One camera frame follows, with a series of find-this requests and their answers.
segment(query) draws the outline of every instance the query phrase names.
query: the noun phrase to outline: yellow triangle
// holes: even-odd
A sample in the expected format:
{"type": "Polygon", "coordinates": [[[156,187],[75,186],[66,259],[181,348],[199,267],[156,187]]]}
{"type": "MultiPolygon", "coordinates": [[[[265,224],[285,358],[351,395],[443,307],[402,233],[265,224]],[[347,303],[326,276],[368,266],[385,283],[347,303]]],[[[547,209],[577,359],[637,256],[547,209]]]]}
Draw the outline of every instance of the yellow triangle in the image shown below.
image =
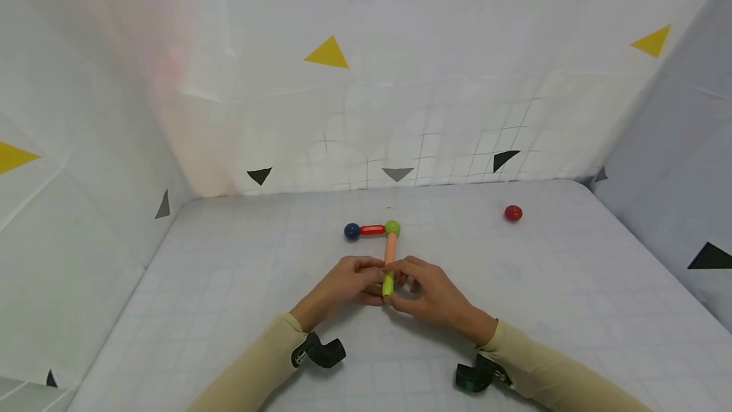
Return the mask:
{"type": "Polygon", "coordinates": [[[305,57],[308,62],[316,62],[317,64],[332,65],[334,67],[343,67],[348,69],[348,63],[346,62],[341,47],[338,46],[338,42],[335,36],[331,36],[328,40],[324,41],[318,49],[305,57]]]}
{"type": "Polygon", "coordinates": [[[646,52],[653,57],[659,57],[661,55],[661,50],[663,50],[663,44],[666,42],[666,36],[668,35],[670,28],[671,25],[668,25],[663,29],[659,29],[652,34],[641,38],[641,40],[634,41],[630,46],[635,46],[640,51],[646,52]]]}
{"type": "Polygon", "coordinates": [[[0,142],[0,174],[13,170],[15,167],[20,167],[24,163],[37,160],[38,158],[40,156],[0,142]]]}

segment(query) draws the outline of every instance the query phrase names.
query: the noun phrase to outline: beige sleeve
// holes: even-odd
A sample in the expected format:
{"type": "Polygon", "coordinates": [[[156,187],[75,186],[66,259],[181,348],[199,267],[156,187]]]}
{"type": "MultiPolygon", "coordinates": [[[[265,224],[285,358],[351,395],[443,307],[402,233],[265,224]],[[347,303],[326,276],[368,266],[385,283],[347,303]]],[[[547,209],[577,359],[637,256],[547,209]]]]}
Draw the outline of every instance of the beige sleeve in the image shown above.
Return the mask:
{"type": "Polygon", "coordinates": [[[554,412],[650,411],[610,380],[499,321],[480,354],[506,370],[521,396],[554,412]]]}
{"type": "Polygon", "coordinates": [[[290,356],[306,336],[292,315],[276,317],[187,411],[258,411],[269,394],[297,370],[290,356]]]}

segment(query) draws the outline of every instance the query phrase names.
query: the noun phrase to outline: white table surface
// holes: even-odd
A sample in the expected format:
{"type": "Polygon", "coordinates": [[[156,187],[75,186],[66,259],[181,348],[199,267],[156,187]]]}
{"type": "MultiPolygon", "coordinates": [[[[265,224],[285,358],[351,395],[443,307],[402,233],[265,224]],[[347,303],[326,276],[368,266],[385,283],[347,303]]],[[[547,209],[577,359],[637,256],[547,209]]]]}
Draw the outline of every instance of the white table surface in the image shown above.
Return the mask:
{"type": "MultiPolygon", "coordinates": [[[[346,223],[387,219],[402,226],[399,257],[439,264],[474,305],[654,410],[732,407],[732,336],[587,189],[550,181],[193,201],[69,411],[184,410],[339,258],[383,256],[383,237],[348,243],[346,223]]],[[[350,306],[317,332],[347,358],[306,363],[266,411],[536,410],[495,386],[456,390],[472,347],[409,317],[350,306]]]]}

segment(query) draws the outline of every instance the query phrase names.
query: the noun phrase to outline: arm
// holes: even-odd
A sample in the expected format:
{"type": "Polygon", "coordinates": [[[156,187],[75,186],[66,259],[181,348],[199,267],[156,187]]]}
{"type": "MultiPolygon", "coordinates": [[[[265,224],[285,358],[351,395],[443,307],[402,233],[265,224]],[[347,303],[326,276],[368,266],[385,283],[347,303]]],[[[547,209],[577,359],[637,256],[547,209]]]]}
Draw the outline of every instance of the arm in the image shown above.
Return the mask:
{"type": "Polygon", "coordinates": [[[291,314],[276,317],[259,339],[203,390],[188,412],[257,411],[276,387],[297,370],[290,355],[305,340],[291,314]]]}
{"type": "Polygon", "coordinates": [[[412,292],[422,289],[415,300],[388,296],[387,304],[419,319],[452,327],[472,340],[481,355],[506,370],[521,396],[554,412],[650,411],[602,375],[473,307],[434,264],[407,257],[387,264],[384,270],[413,277],[412,292]]]}
{"type": "Polygon", "coordinates": [[[203,390],[187,412],[257,411],[276,387],[297,368],[292,353],[304,343],[307,333],[333,315],[345,302],[355,300],[381,306],[384,273],[375,268],[384,261],[347,256],[328,272],[313,291],[286,315],[266,327],[254,344],[203,390]]]}

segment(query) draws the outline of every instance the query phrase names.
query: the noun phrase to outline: black wrist band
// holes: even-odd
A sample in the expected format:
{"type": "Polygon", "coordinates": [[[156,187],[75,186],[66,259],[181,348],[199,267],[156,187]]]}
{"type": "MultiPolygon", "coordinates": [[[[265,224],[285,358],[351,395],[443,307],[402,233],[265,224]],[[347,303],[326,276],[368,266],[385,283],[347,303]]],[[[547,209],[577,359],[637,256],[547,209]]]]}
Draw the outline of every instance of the black wrist band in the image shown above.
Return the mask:
{"type": "Polygon", "coordinates": [[[346,358],[346,349],[343,349],[343,344],[339,339],[333,339],[328,344],[323,345],[317,334],[309,332],[304,343],[296,348],[290,356],[295,369],[300,367],[305,355],[308,355],[308,358],[320,367],[330,369],[346,358]]]}
{"type": "Polygon", "coordinates": [[[499,379],[507,387],[512,388],[513,382],[506,374],[506,370],[483,355],[475,356],[475,367],[458,364],[456,369],[456,386],[468,393],[480,393],[493,382],[499,379]]]}

